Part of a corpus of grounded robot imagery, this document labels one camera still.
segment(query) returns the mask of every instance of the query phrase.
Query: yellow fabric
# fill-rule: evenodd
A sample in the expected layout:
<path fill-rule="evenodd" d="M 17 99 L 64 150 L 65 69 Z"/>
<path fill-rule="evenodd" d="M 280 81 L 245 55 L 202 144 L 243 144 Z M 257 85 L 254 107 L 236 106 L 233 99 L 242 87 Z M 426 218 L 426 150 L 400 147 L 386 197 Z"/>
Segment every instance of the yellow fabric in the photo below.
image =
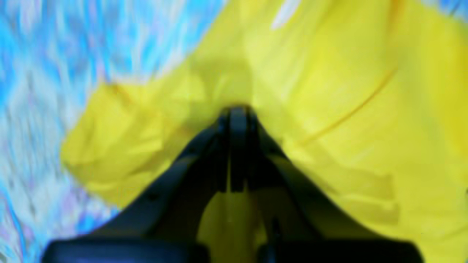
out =
<path fill-rule="evenodd" d="M 169 74 L 100 86 L 66 167 L 124 207 L 222 108 L 248 104 L 359 222 L 428 263 L 466 261 L 467 26 L 417 0 L 303 0 L 272 29 L 282 3 L 231 0 Z"/>

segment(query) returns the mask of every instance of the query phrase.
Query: yellow tarp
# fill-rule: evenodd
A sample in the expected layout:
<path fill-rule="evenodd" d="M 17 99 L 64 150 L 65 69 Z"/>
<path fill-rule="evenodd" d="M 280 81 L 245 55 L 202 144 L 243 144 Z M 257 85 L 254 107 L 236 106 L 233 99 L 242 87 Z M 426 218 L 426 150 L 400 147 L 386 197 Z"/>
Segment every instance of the yellow tarp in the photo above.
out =
<path fill-rule="evenodd" d="M 100 86 L 63 144 L 66 167 L 124 207 L 222 108 L 248 104 L 359 222 L 414 241 L 428 263 L 466 261 L 466 24 L 418 0 L 303 0 L 272 28 L 282 4 L 231 0 L 175 70 Z"/>

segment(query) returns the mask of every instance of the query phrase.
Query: black plastic part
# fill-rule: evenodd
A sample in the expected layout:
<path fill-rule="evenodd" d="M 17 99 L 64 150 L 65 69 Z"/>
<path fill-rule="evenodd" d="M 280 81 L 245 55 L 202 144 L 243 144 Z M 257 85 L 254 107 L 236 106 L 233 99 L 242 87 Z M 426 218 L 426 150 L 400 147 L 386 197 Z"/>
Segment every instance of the black plastic part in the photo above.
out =
<path fill-rule="evenodd" d="M 290 242 L 259 249 L 258 263 L 417 263 L 421 257 L 411 244 L 391 241 Z"/>
<path fill-rule="evenodd" d="M 400 260 L 419 253 L 409 243 L 386 241 L 334 205 L 288 160 L 247 107 L 224 110 L 125 210 L 88 235 L 53 242 L 43 262 L 208 262 L 202 255 L 206 249 L 196 242 L 198 225 L 211 198 L 227 191 L 228 176 L 232 192 L 247 186 L 258 203 L 269 241 L 260 252 L 261 262 L 305 262 L 295 255 L 309 255 L 307 262 L 335 262 L 334 256 L 345 254 L 361 260 L 365 253 L 359 254 L 358 247 L 384 253 L 376 262 L 422 262 L 421 257 Z M 327 249 L 333 255 L 320 261 Z M 193 261 L 193 255 L 201 255 L 201 261 Z"/>
<path fill-rule="evenodd" d="M 206 247 L 155 240 L 92 239 L 52 243 L 43 263 L 209 263 Z"/>

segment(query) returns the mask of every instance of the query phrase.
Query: yellow plastic sheet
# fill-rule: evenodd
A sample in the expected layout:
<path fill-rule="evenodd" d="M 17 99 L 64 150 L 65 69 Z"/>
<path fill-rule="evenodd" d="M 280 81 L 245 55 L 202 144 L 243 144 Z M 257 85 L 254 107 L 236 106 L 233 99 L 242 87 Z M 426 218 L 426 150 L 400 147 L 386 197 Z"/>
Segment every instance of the yellow plastic sheet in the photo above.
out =
<path fill-rule="evenodd" d="M 353 218 L 415 242 L 428 263 L 466 261 L 466 24 L 417 0 L 303 0 L 272 27 L 282 4 L 231 0 L 169 74 L 100 86 L 63 144 L 63 163 L 124 207 L 222 108 L 248 104 Z M 232 219 L 228 204 L 249 203 L 241 199 L 217 197 L 200 239 L 226 239 L 216 231 Z M 256 238 L 234 240 L 248 247 Z"/>

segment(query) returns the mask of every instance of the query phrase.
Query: blue wavy pattern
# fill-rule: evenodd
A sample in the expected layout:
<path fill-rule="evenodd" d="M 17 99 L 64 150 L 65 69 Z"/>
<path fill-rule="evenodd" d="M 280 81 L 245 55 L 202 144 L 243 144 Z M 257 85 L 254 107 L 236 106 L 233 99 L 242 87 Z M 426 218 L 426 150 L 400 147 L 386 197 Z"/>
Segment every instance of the blue wavy pattern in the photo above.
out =
<path fill-rule="evenodd" d="M 190 52 L 226 0 L 0 0 L 0 262 L 118 211 L 60 167 L 99 81 L 145 79 Z M 468 20 L 468 0 L 423 0 Z"/>

